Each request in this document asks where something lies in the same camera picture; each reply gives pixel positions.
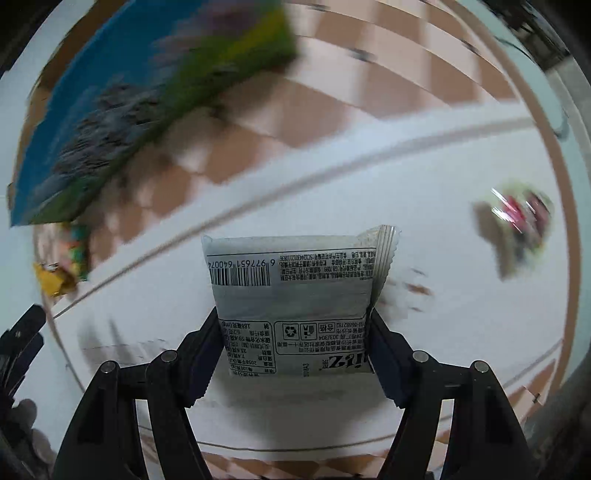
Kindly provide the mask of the gloved left hand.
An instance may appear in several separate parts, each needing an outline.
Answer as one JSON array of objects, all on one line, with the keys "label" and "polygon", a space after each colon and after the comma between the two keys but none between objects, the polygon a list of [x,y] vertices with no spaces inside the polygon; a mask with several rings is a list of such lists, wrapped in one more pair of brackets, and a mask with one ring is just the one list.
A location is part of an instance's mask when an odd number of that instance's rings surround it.
[{"label": "gloved left hand", "polygon": [[51,479],[57,457],[48,437],[34,427],[37,405],[21,400],[1,416],[1,478]]}]

